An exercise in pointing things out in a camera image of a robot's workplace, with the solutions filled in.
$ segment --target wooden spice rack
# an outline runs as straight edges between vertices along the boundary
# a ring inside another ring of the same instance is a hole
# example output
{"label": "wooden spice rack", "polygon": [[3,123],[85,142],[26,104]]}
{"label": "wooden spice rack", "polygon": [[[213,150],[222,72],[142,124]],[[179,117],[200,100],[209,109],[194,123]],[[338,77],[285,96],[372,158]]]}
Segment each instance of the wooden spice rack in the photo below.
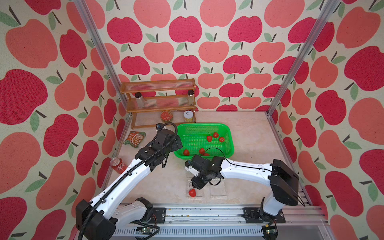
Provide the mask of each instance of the wooden spice rack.
{"label": "wooden spice rack", "polygon": [[194,113],[193,122],[196,123],[195,107],[188,105],[188,95],[170,95],[170,96],[155,96],[144,98],[144,108],[139,108],[131,93],[136,92],[153,92],[153,91],[178,91],[178,90],[196,90],[195,79],[179,79],[165,81],[142,81],[127,83],[123,82],[120,91],[126,94],[128,98],[127,113],[132,113],[131,128],[139,127],[154,127],[161,122],[160,115],[162,111],[169,110],[173,114],[172,122],[175,124],[185,123],[183,113],[190,110]]}

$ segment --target food packet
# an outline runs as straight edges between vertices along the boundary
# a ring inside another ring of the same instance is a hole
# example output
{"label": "food packet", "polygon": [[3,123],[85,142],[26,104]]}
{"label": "food packet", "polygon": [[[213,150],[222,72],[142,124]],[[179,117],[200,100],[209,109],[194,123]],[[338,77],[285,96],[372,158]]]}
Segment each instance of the food packet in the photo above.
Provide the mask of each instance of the food packet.
{"label": "food packet", "polygon": [[145,132],[135,132],[131,131],[127,137],[127,139],[124,141],[125,145],[130,144],[134,148],[138,148],[141,141],[146,136]]}

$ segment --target soda can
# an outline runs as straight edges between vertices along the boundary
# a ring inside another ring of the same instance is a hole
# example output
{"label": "soda can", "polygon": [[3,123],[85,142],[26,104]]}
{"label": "soda can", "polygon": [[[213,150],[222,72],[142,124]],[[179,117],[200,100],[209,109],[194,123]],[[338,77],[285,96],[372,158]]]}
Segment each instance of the soda can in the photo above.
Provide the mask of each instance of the soda can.
{"label": "soda can", "polygon": [[124,163],[124,161],[119,157],[114,157],[111,160],[111,167],[113,170],[115,170],[118,174],[122,174],[125,169],[127,169],[127,165]]}

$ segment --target floor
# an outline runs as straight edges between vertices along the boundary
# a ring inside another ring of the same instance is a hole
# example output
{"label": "floor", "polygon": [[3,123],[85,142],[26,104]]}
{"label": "floor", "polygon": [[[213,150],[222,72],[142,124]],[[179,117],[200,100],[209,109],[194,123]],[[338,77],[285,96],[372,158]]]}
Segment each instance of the floor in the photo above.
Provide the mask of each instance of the floor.
{"label": "floor", "polygon": [[[231,129],[235,153],[230,159],[250,163],[272,163],[273,159],[284,161],[265,113],[261,112],[196,112],[197,122],[219,122]],[[139,148],[145,146],[156,134],[155,128],[135,129],[143,131],[146,137]],[[123,145],[119,157],[129,164],[138,149]],[[197,196],[188,195],[191,188],[192,175],[185,171],[184,160],[173,153],[163,169],[158,166],[147,177],[140,181],[124,199],[123,203],[144,197],[152,203],[191,203],[191,204],[259,204],[270,192],[270,188],[262,184],[242,179],[224,179],[218,186],[206,185],[197,190]],[[112,171],[108,185],[118,174]]]}

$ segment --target wall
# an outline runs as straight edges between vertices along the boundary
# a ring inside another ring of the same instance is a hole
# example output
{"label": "wall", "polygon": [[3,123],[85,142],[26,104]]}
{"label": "wall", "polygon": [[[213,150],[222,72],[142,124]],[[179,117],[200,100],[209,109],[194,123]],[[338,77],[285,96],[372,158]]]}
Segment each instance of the wall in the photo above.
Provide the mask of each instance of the wall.
{"label": "wall", "polygon": [[97,1],[120,81],[195,78],[203,111],[265,111],[320,13],[312,0]]}
{"label": "wall", "polygon": [[124,126],[74,3],[39,3],[0,3],[0,240],[72,239]]}
{"label": "wall", "polygon": [[384,239],[384,2],[344,2],[325,26],[335,35],[317,39],[331,44],[305,58],[308,77],[277,107],[277,129],[336,238]]}

